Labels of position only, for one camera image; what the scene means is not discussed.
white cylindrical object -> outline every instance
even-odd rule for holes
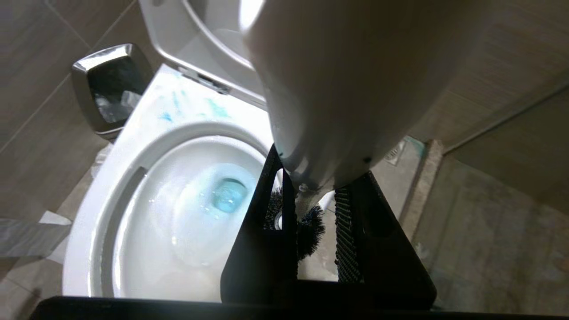
[[[299,219],[376,164],[489,22],[485,1],[276,0],[244,35]]]

tile grout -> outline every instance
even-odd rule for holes
[[[4,279],[5,279],[5,280],[8,280],[8,281],[11,282],[13,285],[16,285],[17,287],[19,287],[20,289],[24,290],[25,292],[31,294],[32,296],[37,297],[37,298],[42,298],[41,296],[39,296],[39,295],[37,295],[37,294],[35,294],[35,293],[29,291],[28,289],[24,288],[21,284],[17,283],[16,281],[14,281],[14,280],[8,278],[8,275],[6,275],[6,277],[4,277]]]
[[[124,17],[126,15],[126,13],[130,10],[130,8],[132,6],[134,6],[134,4],[136,3],[137,0],[133,0],[128,6],[126,6],[126,8],[121,12],[120,15],[118,15],[117,19],[111,23],[111,25],[107,28],[107,30],[105,31],[105,33],[103,33],[103,35],[101,35],[101,37],[99,38],[99,40],[97,40],[95,42],[95,44],[93,45],[93,48],[96,48],[99,44],[101,44],[102,40],[105,39],[105,37],[107,36],[107,34],[109,34],[111,32],[111,30],[118,24],[118,22],[122,19],[122,17]]]
[[[73,34],[75,34],[79,38],[79,40],[81,40],[81,42],[83,42],[87,46],[88,51],[90,51],[92,47],[89,45],[89,43],[87,43],[87,41],[85,41],[85,39],[83,39],[83,37],[77,32],[77,30],[75,30],[75,28],[73,28],[73,26],[71,26],[71,24],[69,24],[69,22],[65,18],[63,18],[61,14],[59,14],[59,12],[57,12],[57,10],[55,10],[55,8],[47,0],[44,0],[44,3],[69,29],[71,29],[71,32],[73,32]]]
[[[63,86],[63,83],[70,77],[70,75],[71,74],[68,73],[65,76],[65,78],[63,78],[63,80],[55,87],[55,89],[53,89],[53,91],[46,97],[46,99],[39,105],[39,107],[37,107],[37,109],[35,109],[35,111],[28,117],[28,119],[26,119],[24,121],[24,123],[22,123],[22,125],[18,128],[18,130],[16,130],[16,132],[14,132],[14,134],[10,137],[10,139],[8,139],[8,141],[6,141],[6,143],[4,143],[4,145],[0,149],[0,154],[2,152],[4,152],[4,149],[6,149],[9,146],[9,144],[24,129],[24,127],[31,121],[31,119],[43,108],[43,106],[47,103],[47,101],[49,101],[49,99],[51,99],[51,97],[53,97],[55,95],[57,90],[59,90],[59,88],[61,88]]]

trash can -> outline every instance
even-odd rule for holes
[[[93,131],[113,142],[154,73],[133,43],[90,54],[71,66],[79,107]]]

toilet hinge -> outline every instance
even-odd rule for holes
[[[219,94],[228,95],[229,94],[229,87],[219,81],[213,80],[208,76],[204,76],[195,70],[185,69],[182,67],[178,68],[178,71],[182,73],[183,76],[192,79],[193,81],[204,85]]]

gray floor tile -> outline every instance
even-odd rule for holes
[[[12,269],[16,261],[18,261],[18,258],[12,258],[12,257],[0,258],[0,280],[4,279],[4,277],[8,274],[8,271]]]
[[[566,315],[568,229],[566,214],[447,157],[414,242],[445,310]]]
[[[38,221],[56,211],[106,145],[83,118],[67,79],[0,154],[2,218]]]
[[[49,0],[48,3],[94,46],[132,0]]]
[[[9,63],[2,67],[0,146],[53,92],[69,73],[71,64],[89,51],[42,1],[12,1],[10,5],[2,4],[3,16],[4,12],[6,45],[2,55]]]
[[[59,209],[57,209],[57,214],[66,217],[67,219],[73,221],[75,216],[77,216],[77,211],[83,202],[83,198],[89,190],[91,183],[93,182],[93,177],[91,176],[91,170],[87,170],[79,183],[73,188],[71,193],[63,201]]]
[[[42,299],[61,295],[63,266],[51,260],[22,257],[6,276]]]
[[[0,318],[28,319],[39,303],[39,296],[23,289],[9,279],[0,282]]]
[[[394,166],[383,159],[372,168],[372,173],[385,199],[398,219],[419,167],[421,153],[422,144],[419,146],[406,142],[397,165]]]

